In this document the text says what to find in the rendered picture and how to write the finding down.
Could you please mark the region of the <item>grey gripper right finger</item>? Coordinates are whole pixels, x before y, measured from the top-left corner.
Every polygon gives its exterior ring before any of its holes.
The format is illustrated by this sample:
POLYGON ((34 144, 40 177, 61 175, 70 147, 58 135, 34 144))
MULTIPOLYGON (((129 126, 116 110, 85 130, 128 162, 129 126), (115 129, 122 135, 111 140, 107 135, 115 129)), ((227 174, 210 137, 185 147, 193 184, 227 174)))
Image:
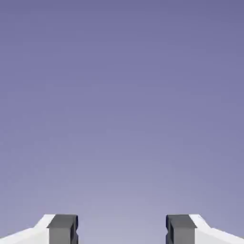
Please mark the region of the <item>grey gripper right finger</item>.
POLYGON ((165 244, 244 244, 244 238, 212 228, 199 214, 168 214, 165 221, 165 244))

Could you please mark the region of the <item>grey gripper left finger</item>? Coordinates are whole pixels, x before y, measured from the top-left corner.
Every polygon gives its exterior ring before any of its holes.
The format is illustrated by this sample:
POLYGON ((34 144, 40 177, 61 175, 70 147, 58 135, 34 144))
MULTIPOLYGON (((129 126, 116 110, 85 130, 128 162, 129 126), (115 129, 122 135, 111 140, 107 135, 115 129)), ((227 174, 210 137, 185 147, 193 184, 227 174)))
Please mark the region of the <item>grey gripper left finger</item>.
POLYGON ((45 214, 34 227, 0 238, 0 244, 79 244, 76 214, 45 214))

